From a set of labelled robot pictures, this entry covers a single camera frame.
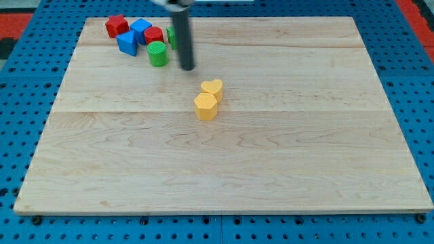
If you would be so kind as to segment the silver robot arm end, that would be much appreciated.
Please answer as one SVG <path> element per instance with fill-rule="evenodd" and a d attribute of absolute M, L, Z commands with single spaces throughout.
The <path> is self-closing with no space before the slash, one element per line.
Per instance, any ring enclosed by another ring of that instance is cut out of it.
<path fill-rule="evenodd" d="M 152 3 L 163 7 L 169 12 L 182 12 L 192 6 L 195 0 L 151 0 Z"/>

